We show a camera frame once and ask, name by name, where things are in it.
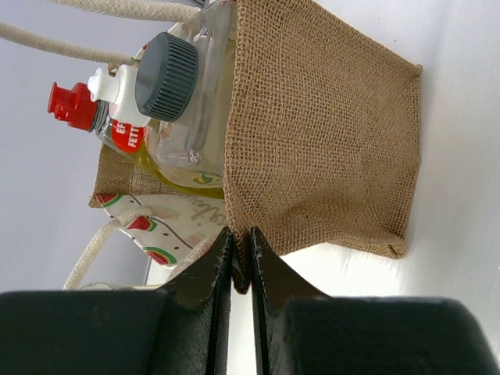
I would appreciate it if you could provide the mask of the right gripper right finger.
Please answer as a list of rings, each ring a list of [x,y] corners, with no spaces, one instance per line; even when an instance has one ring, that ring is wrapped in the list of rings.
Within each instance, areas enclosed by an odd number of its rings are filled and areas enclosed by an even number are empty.
[[[473,314],[446,298],[326,295],[249,236],[260,374],[496,374]]]

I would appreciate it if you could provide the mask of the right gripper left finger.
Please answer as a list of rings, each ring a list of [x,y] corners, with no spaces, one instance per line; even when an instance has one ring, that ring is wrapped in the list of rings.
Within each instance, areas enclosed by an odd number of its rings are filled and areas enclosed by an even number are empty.
[[[224,374],[233,238],[147,291],[1,296],[4,374]]]

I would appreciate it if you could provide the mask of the burlap watermelon canvas bag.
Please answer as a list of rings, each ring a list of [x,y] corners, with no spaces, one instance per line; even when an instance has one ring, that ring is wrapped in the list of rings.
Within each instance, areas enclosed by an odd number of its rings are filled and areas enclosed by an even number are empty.
[[[90,206],[104,209],[110,221],[91,239],[65,288],[79,288],[115,230],[177,275],[206,253],[221,227],[229,227],[236,241],[233,277],[239,291],[250,284],[246,237],[254,227],[278,255],[322,243],[393,259],[405,254],[420,165],[421,67],[313,1],[234,2],[234,72],[223,171],[188,170],[207,173],[209,181],[202,185],[221,187],[224,197],[93,193]],[[212,3],[195,8],[74,1],[72,7],[168,21],[172,29]],[[149,43],[128,56],[7,23],[1,25],[1,36],[41,51],[106,63],[104,71],[112,77],[121,65],[138,71]]]

